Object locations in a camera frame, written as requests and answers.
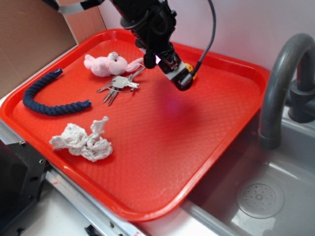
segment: red tray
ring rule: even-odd
[[[208,53],[188,91],[178,91],[155,68],[135,82],[134,93],[121,93],[108,107],[106,92],[96,93],[110,78],[94,76],[84,55],[107,56],[116,51],[128,62],[142,57],[134,36],[115,29],[86,40],[11,94],[0,117],[50,163],[120,217],[155,219],[177,207],[261,106],[269,72],[260,66]],[[184,62],[195,64],[202,50],[174,43]],[[22,103],[24,91],[44,74],[63,74],[35,100],[54,106],[91,100],[92,107],[73,115],[48,117]],[[97,162],[52,151],[51,138],[68,123],[91,133],[93,120],[109,117],[103,137],[113,153]]]

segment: rope toy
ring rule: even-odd
[[[84,102],[76,102],[71,104],[65,104],[60,106],[49,107],[44,104],[34,101],[36,94],[41,91],[44,87],[54,81],[63,70],[61,68],[51,71],[44,75],[42,78],[37,80],[33,85],[31,85],[24,93],[23,104],[30,108],[32,111],[41,113],[47,116],[61,116],[67,114],[73,114],[80,112],[91,106],[91,101],[86,100]]]

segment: sink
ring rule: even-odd
[[[258,123],[256,115],[188,200],[223,235],[314,235],[315,130],[283,118],[282,145],[270,151],[258,144]]]

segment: gray faucet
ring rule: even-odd
[[[291,81],[295,70],[296,80]],[[280,51],[271,71],[260,113],[259,142],[265,149],[281,144],[284,105],[299,123],[315,119],[315,43],[305,33],[293,36]]]

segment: crumpled rag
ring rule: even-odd
[[[69,123],[64,132],[52,137],[49,143],[53,145],[53,150],[68,148],[72,155],[81,155],[92,162],[104,159],[113,152],[111,143],[100,135],[104,133],[103,128],[108,120],[108,117],[94,120],[91,125],[92,134],[89,136],[85,129]]]

